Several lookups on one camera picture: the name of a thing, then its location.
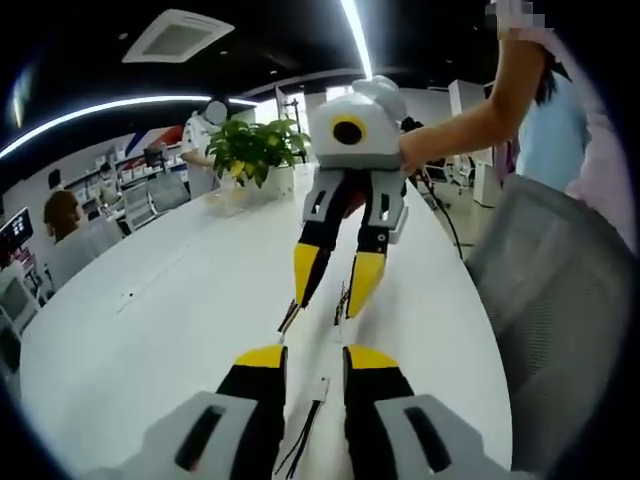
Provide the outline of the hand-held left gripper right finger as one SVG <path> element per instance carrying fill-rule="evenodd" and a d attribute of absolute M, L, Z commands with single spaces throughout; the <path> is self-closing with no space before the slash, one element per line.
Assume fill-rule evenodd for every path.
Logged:
<path fill-rule="evenodd" d="M 417 395 L 397 362 L 343 348 L 345 438 L 356 479 L 506 479 L 481 434 L 431 395 Z"/>

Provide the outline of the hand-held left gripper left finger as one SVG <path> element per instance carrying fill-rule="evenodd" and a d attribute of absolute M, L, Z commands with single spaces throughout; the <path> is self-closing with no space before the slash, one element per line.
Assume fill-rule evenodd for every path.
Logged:
<path fill-rule="evenodd" d="M 94 479 L 270 479 L 284 437 L 287 347 L 252 349 L 214 392 L 201 391 L 147 429 L 140 451 Z"/>

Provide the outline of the person's right hand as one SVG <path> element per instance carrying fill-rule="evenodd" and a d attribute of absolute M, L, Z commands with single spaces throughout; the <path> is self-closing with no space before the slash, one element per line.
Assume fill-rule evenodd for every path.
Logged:
<path fill-rule="evenodd" d="M 439 158 L 436 133 L 434 127 L 420 127 L 400 136 L 402 169 L 408 176 Z"/>

